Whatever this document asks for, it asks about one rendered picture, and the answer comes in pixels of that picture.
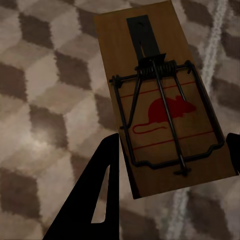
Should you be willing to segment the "mousetrap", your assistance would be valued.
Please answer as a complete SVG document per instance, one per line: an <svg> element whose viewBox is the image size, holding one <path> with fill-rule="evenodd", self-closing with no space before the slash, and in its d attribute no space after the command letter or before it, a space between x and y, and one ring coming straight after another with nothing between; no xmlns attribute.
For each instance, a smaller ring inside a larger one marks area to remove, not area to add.
<svg viewBox="0 0 240 240"><path fill-rule="evenodd" d="M172 0L93 20L133 199L238 176Z"/></svg>

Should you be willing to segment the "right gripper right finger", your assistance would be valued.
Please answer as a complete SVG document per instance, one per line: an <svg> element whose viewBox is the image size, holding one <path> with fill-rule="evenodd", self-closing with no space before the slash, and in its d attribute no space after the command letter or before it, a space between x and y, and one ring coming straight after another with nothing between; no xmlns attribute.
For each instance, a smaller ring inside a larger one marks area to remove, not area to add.
<svg viewBox="0 0 240 240"><path fill-rule="evenodd" d="M231 161L240 173L240 135L236 133L229 133L226 142L230 151Z"/></svg>

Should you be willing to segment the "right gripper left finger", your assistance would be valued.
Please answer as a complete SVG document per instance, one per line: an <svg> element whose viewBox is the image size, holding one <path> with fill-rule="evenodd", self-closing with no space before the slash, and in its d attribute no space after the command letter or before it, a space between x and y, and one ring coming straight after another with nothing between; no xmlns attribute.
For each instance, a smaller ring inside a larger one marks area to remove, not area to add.
<svg viewBox="0 0 240 240"><path fill-rule="evenodd" d="M100 143L43 240L119 240L119 137ZM108 166L105 221L91 223Z"/></svg>

